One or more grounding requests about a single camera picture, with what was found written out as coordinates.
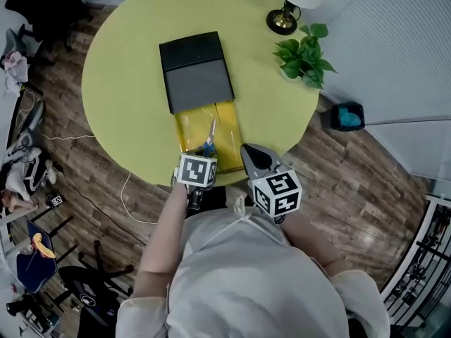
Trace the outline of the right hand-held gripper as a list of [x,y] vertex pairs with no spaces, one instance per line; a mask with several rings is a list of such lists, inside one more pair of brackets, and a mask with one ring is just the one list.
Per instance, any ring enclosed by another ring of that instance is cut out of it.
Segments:
[[280,165],[280,156],[262,145],[243,144],[240,155],[245,172],[251,179],[254,203],[273,218],[275,224],[281,224],[287,214],[297,211],[300,206],[302,186],[296,172],[281,166],[279,171],[265,173]]

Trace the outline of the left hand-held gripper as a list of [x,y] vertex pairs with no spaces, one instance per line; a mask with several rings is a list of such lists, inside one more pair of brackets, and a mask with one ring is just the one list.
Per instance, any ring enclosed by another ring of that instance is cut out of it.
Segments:
[[201,208],[205,191],[216,181],[217,159],[183,153],[173,173],[173,181],[185,185],[188,205],[192,210]]

